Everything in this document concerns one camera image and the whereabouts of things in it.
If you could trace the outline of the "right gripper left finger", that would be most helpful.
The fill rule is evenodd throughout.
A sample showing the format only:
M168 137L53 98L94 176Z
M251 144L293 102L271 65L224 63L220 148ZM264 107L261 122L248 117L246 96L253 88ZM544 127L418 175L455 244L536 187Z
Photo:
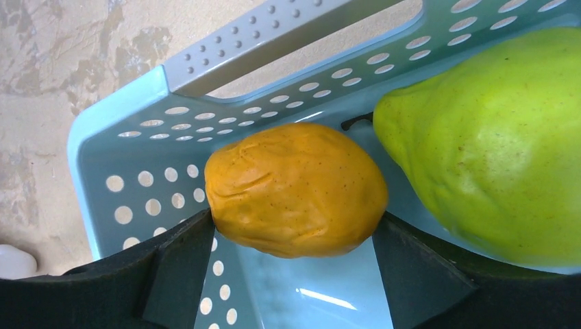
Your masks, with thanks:
M2 328L193 328L210 258L209 210L60 276L1 281Z

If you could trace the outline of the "orange yellow round fruit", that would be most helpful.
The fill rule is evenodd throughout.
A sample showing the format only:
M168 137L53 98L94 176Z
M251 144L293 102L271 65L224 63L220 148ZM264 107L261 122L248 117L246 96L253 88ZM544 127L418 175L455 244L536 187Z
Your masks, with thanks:
M368 239L388 206L370 155L330 127L302 122L216 150L206 197L227 239L280 258L346 254Z

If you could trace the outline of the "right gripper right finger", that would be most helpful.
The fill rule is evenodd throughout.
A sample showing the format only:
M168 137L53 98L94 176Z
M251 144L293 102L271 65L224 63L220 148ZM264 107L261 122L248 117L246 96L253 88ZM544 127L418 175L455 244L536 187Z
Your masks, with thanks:
M395 328L579 328L580 276L509 265L385 213L373 247Z

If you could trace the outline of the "clear dotted zip bag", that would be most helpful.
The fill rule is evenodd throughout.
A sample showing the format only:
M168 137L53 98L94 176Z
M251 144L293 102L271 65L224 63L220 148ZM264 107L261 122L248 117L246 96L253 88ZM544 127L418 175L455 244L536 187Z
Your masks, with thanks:
M1 244L1 278L18 280L32 277L37 269L37 261L31 254L12 245Z

